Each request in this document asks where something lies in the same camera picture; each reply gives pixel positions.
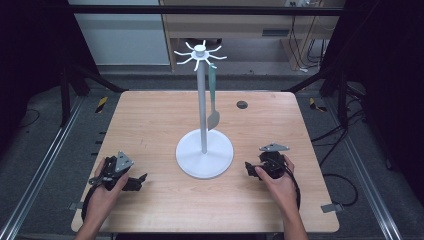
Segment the white hook rack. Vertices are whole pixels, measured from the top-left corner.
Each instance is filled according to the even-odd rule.
[[[208,58],[218,60],[227,57],[217,57],[210,53],[221,49],[221,46],[213,50],[206,50],[206,40],[202,45],[196,45],[194,48],[186,42],[187,47],[192,50],[191,53],[180,53],[174,51],[180,56],[190,56],[184,62],[177,64],[186,64],[191,60],[196,60],[194,71],[197,73],[197,91],[199,97],[199,118],[200,129],[187,133],[178,143],[176,149],[176,158],[181,169],[200,179],[210,179],[223,173],[233,160],[234,150],[231,141],[221,132],[212,129],[206,131],[206,89],[205,89],[205,66],[216,68],[209,62]]]
[[[208,60],[209,57],[215,58],[215,59],[218,59],[218,60],[222,60],[222,59],[226,59],[227,58],[227,57],[217,57],[217,56],[211,55],[210,54],[211,52],[218,51],[219,49],[221,49],[222,46],[219,46],[216,49],[207,51],[206,50],[206,40],[203,40],[203,44],[202,45],[196,45],[194,48],[192,48],[190,46],[190,44],[188,44],[187,42],[186,42],[186,45],[187,45],[187,47],[190,50],[192,50],[191,53],[180,53],[180,52],[177,52],[177,51],[174,51],[174,53],[176,53],[176,54],[178,54],[180,56],[190,55],[191,57],[189,59],[185,60],[184,62],[177,62],[177,64],[186,64],[186,63],[188,63],[188,62],[190,62],[191,60],[194,59],[194,60],[196,60],[196,67],[194,68],[194,71],[197,71],[197,69],[199,67],[199,62],[200,61],[203,61],[203,60],[205,62],[207,62],[209,64],[209,66],[210,66],[211,65],[211,62],[209,62],[209,60]]]

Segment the metal bracket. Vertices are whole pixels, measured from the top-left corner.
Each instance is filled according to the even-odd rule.
[[[266,146],[260,147],[259,150],[264,152],[278,152],[278,151],[287,151],[290,150],[288,146],[283,146],[277,143],[271,143]]]
[[[134,165],[134,161],[129,159],[129,157],[127,157],[124,152],[119,151],[118,159],[116,160],[115,172],[130,168],[132,165]]]
[[[68,205],[68,209],[72,211],[76,211],[77,209],[82,209],[82,206],[84,205],[83,202],[70,202]]]
[[[328,213],[333,211],[340,212],[344,210],[344,207],[341,204],[327,204],[327,205],[322,205],[321,209],[323,213]]]

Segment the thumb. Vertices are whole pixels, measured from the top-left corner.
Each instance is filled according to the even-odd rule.
[[[116,182],[115,186],[113,187],[113,192],[121,192],[121,190],[125,187],[125,185],[128,182],[128,173],[124,173],[119,179],[118,182]]]
[[[255,167],[255,171],[258,174],[258,176],[265,182],[268,183],[271,181],[271,177],[268,175],[265,170],[263,170],[261,167]]]

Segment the cabinet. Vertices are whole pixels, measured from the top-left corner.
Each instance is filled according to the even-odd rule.
[[[197,6],[266,6],[283,7],[285,0],[161,0],[161,5],[197,5]],[[344,1],[327,0],[311,3],[308,7],[343,6]],[[275,15],[177,15],[164,14],[165,35],[172,69],[175,69],[173,54],[180,38],[279,38],[290,58],[293,69],[296,69],[295,58],[304,57],[311,39],[330,39],[332,29],[338,17],[297,16],[294,30],[298,39],[298,56],[290,50],[289,38],[292,30],[293,16]]]

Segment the black curtain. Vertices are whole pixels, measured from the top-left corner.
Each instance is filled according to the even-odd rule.
[[[0,151],[7,147],[25,115],[28,100],[60,84],[60,74],[71,64],[99,74],[72,13],[46,12],[46,4],[66,0],[3,0],[0,7]],[[84,86],[83,76],[73,85]]]
[[[365,16],[341,18],[324,63],[343,61],[348,80],[365,86],[364,108],[388,165],[404,174],[424,204],[423,5],[423,1],[381,0],[362,26],[355,21]],[[340,58],[352,26],[360,26],[359,34]]]

